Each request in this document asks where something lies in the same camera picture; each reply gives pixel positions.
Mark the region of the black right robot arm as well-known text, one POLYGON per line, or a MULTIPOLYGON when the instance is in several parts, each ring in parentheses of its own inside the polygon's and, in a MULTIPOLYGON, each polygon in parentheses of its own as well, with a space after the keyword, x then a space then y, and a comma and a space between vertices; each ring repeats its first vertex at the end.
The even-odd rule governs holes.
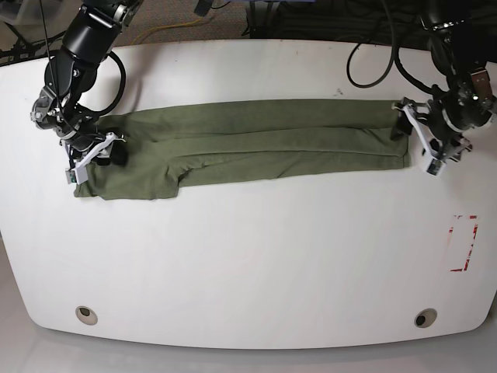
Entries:
POLYGON ((45 86, 30 116, 38 128, 55 131, 71 165, 106 140, 97 121, 116 108, 127 79, 113 46, 141 5, 141 1, 84 1, 65 31, 60 49, 48 56, 45 86), (94 86, 98 68, 107 58, 119 68, 117 94, 108 107, 91 110, 79 100, 94 86))

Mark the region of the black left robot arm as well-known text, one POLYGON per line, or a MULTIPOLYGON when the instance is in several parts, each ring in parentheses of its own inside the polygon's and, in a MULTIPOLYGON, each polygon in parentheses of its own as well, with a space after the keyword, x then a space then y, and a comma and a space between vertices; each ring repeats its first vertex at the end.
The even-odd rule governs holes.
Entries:
POLYGON ((419 90, 431 95, 427 114, 422 115, 438 151, 462 144, 463 133, 486 125, 496 114, 496 97, 486 64, 486 35, 474 27, 469 1, 423 1, 420 13, 423 29, 436 69, 445 76, 447 91, 437 85, 428 87, 403 67, 399 46, 394 63, 401 75, 419 90))

